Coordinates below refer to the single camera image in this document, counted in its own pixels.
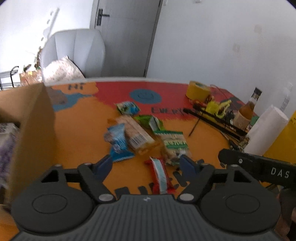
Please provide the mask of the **beige cracker pack with barcode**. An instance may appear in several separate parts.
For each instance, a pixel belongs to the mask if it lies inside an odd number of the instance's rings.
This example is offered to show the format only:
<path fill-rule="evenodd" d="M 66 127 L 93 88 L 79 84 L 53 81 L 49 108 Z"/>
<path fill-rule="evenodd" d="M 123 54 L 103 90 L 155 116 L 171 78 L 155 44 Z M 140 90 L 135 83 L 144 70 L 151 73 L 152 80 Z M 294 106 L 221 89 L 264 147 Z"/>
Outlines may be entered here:
<path fill-rule="evenodd" d="M 128 145 L 140 155 L 144 155 L 157 147 L 159 143 L 153 139 L 145 130 L 129 115 L 121 115 L 117 118 L 109 118 L 107 122 L 111 125 L 124 124 L 125 137 Z"/>

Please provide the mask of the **purple snack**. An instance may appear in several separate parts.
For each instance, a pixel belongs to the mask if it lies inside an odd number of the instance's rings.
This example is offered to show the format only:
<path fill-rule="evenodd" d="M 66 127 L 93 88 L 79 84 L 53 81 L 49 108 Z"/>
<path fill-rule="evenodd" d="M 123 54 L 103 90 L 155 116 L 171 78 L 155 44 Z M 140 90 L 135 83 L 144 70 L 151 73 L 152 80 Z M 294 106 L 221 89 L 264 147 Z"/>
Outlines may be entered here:
<path fill-rule="evenodd" d="M 10 162 L 16 144 L 16 137 L 8 135 L 1 138 L 1 187 L 8 189 L 8 176 L 10 173 Z"/>

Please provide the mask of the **large orange juice bottle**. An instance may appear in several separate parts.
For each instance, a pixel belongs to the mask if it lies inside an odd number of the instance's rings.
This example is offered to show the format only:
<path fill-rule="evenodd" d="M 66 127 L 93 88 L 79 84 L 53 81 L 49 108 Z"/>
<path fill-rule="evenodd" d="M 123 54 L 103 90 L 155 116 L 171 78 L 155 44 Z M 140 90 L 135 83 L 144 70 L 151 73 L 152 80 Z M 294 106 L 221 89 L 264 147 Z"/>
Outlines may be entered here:
<path fill-rule="evenodd" d="M 295 164 L 296 162 L 296 113 L 264 154 L 264 157 Z"/>

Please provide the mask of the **green white snack bag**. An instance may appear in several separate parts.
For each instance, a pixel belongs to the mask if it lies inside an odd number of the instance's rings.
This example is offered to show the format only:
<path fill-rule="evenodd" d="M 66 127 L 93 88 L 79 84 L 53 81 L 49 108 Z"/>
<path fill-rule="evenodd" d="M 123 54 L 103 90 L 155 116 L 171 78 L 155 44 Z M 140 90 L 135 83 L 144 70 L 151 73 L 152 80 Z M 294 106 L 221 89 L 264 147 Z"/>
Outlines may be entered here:
<path fill-rule="evenodd" d="M 179 131 L 155 131 L 154 134 L 161 140 L 161 154 L 166 165 L 178 166 L 180 157 L 191 157 L 191 152 L 183 132 Z"/>

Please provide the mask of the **hand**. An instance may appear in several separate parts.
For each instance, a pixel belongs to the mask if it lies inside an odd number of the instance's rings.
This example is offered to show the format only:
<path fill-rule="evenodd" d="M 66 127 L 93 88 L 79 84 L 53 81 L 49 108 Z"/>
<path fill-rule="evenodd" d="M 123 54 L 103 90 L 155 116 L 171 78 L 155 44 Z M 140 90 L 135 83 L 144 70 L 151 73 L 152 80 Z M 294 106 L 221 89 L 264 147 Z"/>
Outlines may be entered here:
<path fill-rule="evenodd" d="M 295 240 L 295 190 L 283 189 L 277 199 L 281 214 L 274 230 L 283 240 Z"/>

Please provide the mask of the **white paper towel roll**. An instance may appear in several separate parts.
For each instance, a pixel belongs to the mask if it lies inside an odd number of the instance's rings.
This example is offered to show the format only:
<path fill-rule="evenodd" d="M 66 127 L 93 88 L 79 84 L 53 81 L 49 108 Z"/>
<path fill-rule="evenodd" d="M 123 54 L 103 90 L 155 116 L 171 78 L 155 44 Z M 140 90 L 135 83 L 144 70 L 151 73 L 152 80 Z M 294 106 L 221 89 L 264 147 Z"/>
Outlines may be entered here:
<path fill-rule="evenodd" d="M 244 152 L 263 156 L 288 124 L 288 121 L 288 117 L 279 108 L 274 105 L 268 107 L 248 132 L 249 141 Z"/>

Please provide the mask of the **brown sauce bottle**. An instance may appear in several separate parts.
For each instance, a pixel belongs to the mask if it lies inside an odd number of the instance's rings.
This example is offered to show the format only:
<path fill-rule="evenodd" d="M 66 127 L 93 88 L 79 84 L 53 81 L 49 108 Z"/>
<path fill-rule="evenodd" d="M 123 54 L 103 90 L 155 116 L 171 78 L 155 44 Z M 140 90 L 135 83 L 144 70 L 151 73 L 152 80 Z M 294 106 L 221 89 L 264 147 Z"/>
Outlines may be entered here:
<path fill-rule="evenodd" d="M 247 104 L 243 105 L 234 117 L 233 125 L 235 127 L 243 131 L 247 128 L 247 126 L 251 122 L 251 119 L 254 114 L 255 105 L 261 94 L 262 91 L 256 87 Z"/>

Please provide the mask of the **black clothes hanger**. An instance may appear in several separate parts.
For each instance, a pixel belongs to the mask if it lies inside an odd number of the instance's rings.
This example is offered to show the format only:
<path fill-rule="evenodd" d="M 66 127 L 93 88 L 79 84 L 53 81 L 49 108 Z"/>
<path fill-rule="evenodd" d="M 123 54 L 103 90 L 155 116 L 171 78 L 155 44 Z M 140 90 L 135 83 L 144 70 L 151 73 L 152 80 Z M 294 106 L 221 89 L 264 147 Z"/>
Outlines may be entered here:
<path fill-rule="evenodd" d="M 192 116 L 199 118 L 200 120 L 204 121 L 205 123 L 213 126 L 214 128 L 222 131 L 223 133 L 239 140 L 247 135 L 247 132 L 235 127 L 234 125 L 228 123 L 225 120 L 222 120 L 216 117 L 213 114 L 206 112 L 200 108 L 198 109 L 190 109 L 190 108 L 183 108 L 183 112 Z"/>

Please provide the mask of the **yellow tape roll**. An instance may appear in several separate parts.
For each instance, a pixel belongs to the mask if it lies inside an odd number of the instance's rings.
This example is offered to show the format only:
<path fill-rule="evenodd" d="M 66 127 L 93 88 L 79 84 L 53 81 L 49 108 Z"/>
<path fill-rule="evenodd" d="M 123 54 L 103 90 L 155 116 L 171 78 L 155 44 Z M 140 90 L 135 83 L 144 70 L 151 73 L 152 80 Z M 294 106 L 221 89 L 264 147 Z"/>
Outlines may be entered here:
<path fill-rule="evenodd" d="M 186 97 L 192 101 L 197 100 L 199 102 L 205 102 L 208 96 L 211 95 L 211 89 L 202 83 L 196 81 L 190 81 Z"/>

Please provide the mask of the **clear spray bottle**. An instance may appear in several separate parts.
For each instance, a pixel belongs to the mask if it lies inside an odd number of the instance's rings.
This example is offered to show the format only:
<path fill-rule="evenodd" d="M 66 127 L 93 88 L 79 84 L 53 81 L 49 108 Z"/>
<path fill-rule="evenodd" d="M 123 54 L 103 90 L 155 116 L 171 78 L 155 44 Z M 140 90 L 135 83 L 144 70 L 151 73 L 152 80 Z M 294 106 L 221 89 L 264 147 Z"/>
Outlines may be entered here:
<path fill-rule="evenodd" d="M 283 94 L 284 94 L 284 100 L 280 106 L 280 110 L 282 112 L 285 111 L 285 109 L 287 108 L 288 103 L 290 102 L 290 95 L 292 93 L 292 89 L 293 89 L 293 84 L 292 83 L 288 83 L 287 86 L 283 89 Z"/>

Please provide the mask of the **white wrapped cake pack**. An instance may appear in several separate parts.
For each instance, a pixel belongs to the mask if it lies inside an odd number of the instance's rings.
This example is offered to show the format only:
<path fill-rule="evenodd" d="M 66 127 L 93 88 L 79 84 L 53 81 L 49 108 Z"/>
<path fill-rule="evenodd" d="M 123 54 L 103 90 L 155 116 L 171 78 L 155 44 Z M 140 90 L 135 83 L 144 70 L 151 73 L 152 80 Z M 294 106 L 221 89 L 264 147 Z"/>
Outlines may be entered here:
<path fill-rule="evenodd" d="M 1 138 L 8 137 L 10 134 L 17 135 L 20 129 L 14 123 L 0 123 Z"/>

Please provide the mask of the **white dotted pillow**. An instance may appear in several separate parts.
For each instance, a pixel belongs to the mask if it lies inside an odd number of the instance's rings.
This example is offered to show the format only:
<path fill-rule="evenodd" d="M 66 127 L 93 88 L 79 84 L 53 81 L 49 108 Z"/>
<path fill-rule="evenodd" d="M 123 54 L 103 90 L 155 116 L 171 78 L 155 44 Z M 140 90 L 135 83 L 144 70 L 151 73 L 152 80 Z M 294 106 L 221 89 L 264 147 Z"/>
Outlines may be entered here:
<path fill-rule="evenodd" d="M 80 69 L 69 59 L 68 56 L 64 56 L 59 60 L 52 61 L 42 70 L 42 73 L 43 80 L 46 83 L 71 81 L 85 78 Z"/>

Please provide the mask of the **brown paper bags pile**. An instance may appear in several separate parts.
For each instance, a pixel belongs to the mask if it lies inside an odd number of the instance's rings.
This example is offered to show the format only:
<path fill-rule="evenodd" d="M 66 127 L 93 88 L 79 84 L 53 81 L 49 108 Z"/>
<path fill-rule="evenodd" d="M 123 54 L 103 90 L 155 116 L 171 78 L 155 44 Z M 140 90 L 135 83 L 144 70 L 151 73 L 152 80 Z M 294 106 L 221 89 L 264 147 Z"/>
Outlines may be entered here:
<path fill-rule="evenodd" d="M 37 84 L 43 81 L 41 68 L 35 68 L 30 64 L 23 67 L 23 71 L 19 76 L 22 86 Z"/>

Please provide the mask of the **black shoe rack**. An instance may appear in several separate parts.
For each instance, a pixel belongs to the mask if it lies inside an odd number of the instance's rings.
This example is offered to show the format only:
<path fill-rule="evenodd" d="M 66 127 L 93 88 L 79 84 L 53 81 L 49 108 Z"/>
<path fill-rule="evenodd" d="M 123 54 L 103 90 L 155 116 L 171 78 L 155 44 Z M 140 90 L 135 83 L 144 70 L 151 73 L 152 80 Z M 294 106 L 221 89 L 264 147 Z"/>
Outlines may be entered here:
<path fill-rule="evenodd" d="M 19 66 L 13 67 L 10 71 L 1 72 L 0 86 L 1 91 L 19 87 L 21 85 L 19 80 L 14 80 L 13 76 L 17 75 Z"/>

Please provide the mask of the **grey door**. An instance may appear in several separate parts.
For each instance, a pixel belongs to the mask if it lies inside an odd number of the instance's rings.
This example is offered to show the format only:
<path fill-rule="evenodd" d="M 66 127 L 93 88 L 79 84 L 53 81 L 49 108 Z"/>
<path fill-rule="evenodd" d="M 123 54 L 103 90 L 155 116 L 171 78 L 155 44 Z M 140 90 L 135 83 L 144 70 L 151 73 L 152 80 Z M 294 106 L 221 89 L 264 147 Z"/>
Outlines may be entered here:
<path fill-rule="evenodd" d="M 162 7 L 158 0 L 93 1 L 90 28 L 105 44 L 103 77 L 145 77 Z"/>

